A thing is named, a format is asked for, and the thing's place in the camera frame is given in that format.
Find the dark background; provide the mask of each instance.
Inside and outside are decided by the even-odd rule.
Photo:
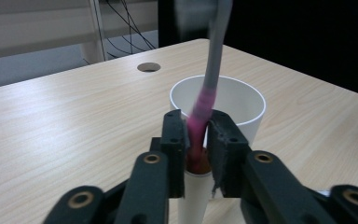
[[[158,1],[158,45],[181,39],[173,0]],[[358,1],[234,0],[225,45],[358,92]]]

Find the light wood tabletop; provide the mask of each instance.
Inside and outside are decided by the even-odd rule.
[[[170,88],[205,72],[208,44],[194,40],[1,87],[0,223],[41,223],[68,190],[106,191],[127,179],[161,136]],[[146,73],[141,63],[161,68]],[[358,93],[229,47],[221,75],[266,98],[253,150],[276,154],[311,189],[358,186]],[[244,223],[239,204],[210,201],[204,223]],[[170,210],[176,223],[174,200]]]

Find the pink brush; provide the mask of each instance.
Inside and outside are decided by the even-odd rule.
[[[205,79],[199,98],[194,105],[186,125],[190,138],[190,150],[187,152],[187,169],[197,173],[203,156],[203,141],[208,120],[211,118],[216,87],[219,79],[220,63],[222,60],[223,41],[231,13],[231,0],[218,0],[215,11],[216,17],[210,20],[210,45]]]
[[[191,148],[187,152],[187,169],[196,172],[200,168],[203,154],[203,142],[208,120],[216,98],[216,89],[202,88],[193,112],[187,119],[187,131]]]

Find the pink object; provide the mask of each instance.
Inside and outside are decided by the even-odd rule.
[[[212,115],[215,99],[216,89],[211,90],[203,87],[193,111],[186,121],[188,137],[191,144],[186,157],[189,170],[197,171],[200,168],[206,127]]]

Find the white cup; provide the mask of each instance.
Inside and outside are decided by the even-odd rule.
[[[188,77],[171,88],[171,110],[181,109],[182,119],[188,118],[193,109],[203,79],[204,75]],[[220,76],[213,109],[229,114],[251,146],[266,111],[266,101],[263,95],[249,84],[232,77]],[[202,223],[212,196],[212,188],[211,173],[193,175],[185,172],[185,198],[178,201],[179,224]],[[218,190],[215,198],[221,197],[222,194]]]
[[[191,113],[203,79],[204,75],[188,77],[171,88],[171,110],[181,109],[183,119]],[[266,111],[266,100],[251,85],[232,77],[220,76],[213,109],[229,114],[251,146]]]

